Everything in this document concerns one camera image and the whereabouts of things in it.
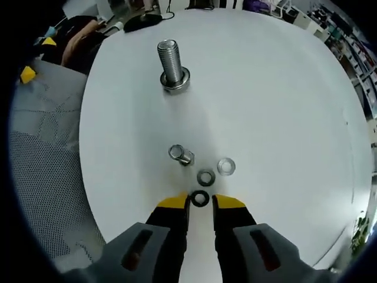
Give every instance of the computer mouse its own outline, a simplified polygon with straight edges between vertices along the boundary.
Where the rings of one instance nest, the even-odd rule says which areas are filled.
[[[124,24],[124,32],[137,31],[138,29],[151,27],[159,24],[163,20],[161,15],[143,14],[131,18]]]

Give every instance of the rubber washer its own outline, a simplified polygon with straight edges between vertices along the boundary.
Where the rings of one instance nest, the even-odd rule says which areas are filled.
[[[205,182],[201,179],[201,176],[204,175],[204,174],[210,175],[211,179],[208,182]],[[201,169],[201,170],[199,170],[199,172],[196,176],[196,179],[197,179],[200,186],[209,187],[209,186],[212,186],[214,181],[216,180],[216,175],[214,174],[213,170],[211,170],[211,169]]]
[[[198,203],[195,200],[195,197],[197,195],[203,195],[204,196],[204,202],[203,203]],[[190,195],[190,200],[191,200],[191,202],[193,203],[194,206],[196,206],[198,208],[202,208],[203,206],[208,205],[208,203],[210,202],[210,195],[205,190],[196,190],[195,192],[193,192]]]

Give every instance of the washer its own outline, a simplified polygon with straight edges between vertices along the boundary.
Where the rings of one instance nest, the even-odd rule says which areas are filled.
[[[204,196],[204,201],[202,203],[196,201],[195,198],[197,195]],[[210,202],[210,195],[205,190],[196,190],[190,195],[190,200],[194,206],[202,208],[203,206],[208,205],[208,203]]]
[[[201,169],[196,176],[200,186],[209,187],[216,180],[216,175],[212,169]]]
[[[217,171],[219,171],[222,176],[230,176],[235,170],[236,164],[229,157],[221,159],[217,164]]]

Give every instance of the chair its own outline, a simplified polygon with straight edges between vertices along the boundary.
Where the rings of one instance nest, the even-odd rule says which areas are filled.
[[[35,60],[16,88],[9,124],[15,191],[28,224],[61,272],[96,261],[105,241],[81,176],[78,128],[86,75]]]
[[[270,15],[282,19],[283,11],[289,10],[292,6],[291,0],[261,0],[270,5]]]

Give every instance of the desk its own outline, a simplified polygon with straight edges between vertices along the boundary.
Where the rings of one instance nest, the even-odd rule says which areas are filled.
[[[160,84],[156,49],[165,38],[178,42],[191,72],[179,96]],[[172,144],[191,150],[194,166],[170,159]],[[367,124],[333,54],[294,25],[229,9],[181,11],[107,38],[85,88],[80,156],[107,242],[165,197],[202,189],[198,170],[216,171],[230,157],[235,173],[217,174],[207,191],[240,199],[317,267],[330,264],[321,259],[366,208],[371,188]],[[211,205],[191,206],[181,282],[193,274],[221,282],[213,240]]]

